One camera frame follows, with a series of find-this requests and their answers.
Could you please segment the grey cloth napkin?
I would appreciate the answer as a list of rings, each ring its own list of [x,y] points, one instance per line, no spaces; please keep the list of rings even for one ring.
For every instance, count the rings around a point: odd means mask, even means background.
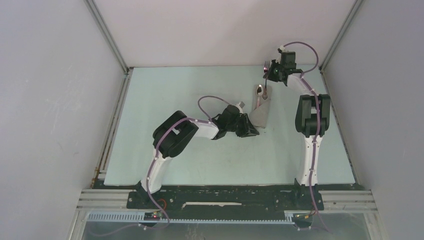
[[[258,84],[256,84],[253,87],[253,102],[252,102],[252,109],[251,112],[248,114],[250,122],[253,124],[256,128],[262,128],[265,129],[267,127],[268,118],[270,115],[270,106],[271,106],[271,99],[272,99],[272,88],[267,88],[267,100],[262,98],[260,99],[260,106],[256,108],[256,102],[257,102],[257,90]]]

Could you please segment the pink handled spoon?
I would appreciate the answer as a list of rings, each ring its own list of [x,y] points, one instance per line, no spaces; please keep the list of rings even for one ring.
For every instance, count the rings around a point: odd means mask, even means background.
[[[256,88],[256,109],[261,105],[261,98],[265,92],[264,87],[259,84]]]

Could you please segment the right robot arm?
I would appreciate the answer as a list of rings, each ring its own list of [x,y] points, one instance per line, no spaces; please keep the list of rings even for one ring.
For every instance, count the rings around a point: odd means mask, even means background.
[[[305,73],[297,68],[296,53],[278,48],[279,60],[272,60],[264,79],[281,82],[299,93],[294,119],[295,130],[303,138],[303,160],[295,177],[297,190],[291,194],[291,204],[304,209],[317,195],[316,186],[319,148],[330,126],[330,96],[318,94],[306,81]]]

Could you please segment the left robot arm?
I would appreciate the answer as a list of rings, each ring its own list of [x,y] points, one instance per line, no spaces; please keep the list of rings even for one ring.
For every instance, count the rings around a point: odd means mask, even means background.
[[[229,104],[222,113],[208,120],[195,119],[181,110],[175,111],[153,132],[153,159],[145,177],[137,183],[138,201],[145,208],[158,202],[158,192],[171,160],[183,152],[193,138],[219,140],[227,133],[239,138],[255,137],[260,133],[241,108]]]

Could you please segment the purple metallic fork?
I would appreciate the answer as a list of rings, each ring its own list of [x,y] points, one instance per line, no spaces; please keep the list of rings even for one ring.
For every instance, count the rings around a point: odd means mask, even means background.
[[[264,67],[263,67],[263,73],[264,73],[264,75],[266,75],[267,74],[267,72],[268,72],[268,70],[269,70],[269,68],[270,68],[270,61],[269,60],[266,60],[265,61],[265,63],[264,63]],[[268,90],[267,90],[267,82],[268,82],[268,80],[267,80],[267,78],[266,77],[263,77],[263,79],[264,79],[264,87],[263,87],[263,95],[262,95],[262,98],[264,99],[264,100],[267,100],[267,98],[268,98]]]

